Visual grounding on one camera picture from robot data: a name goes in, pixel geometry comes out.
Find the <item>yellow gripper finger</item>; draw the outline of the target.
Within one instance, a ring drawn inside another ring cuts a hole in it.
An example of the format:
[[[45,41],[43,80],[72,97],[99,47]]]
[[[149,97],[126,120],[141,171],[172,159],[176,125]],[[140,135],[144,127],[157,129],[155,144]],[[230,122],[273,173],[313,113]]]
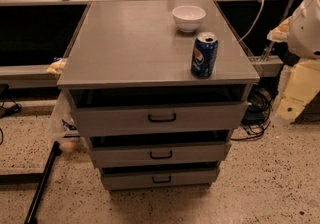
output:
[[[294,122],[320,92],[320,62],[300,60],[293,67],[285,65],[280,74],[275,101],[278,122]]]

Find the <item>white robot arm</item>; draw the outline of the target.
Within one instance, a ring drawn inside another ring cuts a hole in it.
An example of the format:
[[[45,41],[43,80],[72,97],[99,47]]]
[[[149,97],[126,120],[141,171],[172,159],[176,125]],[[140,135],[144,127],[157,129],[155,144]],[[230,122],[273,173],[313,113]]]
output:
[[[285,42],[299,58],[292,67],[283,67],[273,105],[272,121],[290,124],[320,92],[320,0],[303,0],[267,39]]]

